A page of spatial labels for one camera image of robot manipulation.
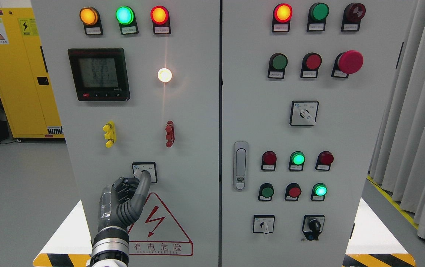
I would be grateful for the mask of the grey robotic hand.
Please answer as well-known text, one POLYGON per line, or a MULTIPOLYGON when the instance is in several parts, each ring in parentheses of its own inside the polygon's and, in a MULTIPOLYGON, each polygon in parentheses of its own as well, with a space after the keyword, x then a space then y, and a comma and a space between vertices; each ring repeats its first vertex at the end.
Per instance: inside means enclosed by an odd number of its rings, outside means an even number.
POLYGON ((146 203, 152 178, 148 171, 140 171, 136 177, 119 177, 104 187, 99 201, 97 230, 106 227, 126 229, 135 223, 146 203))

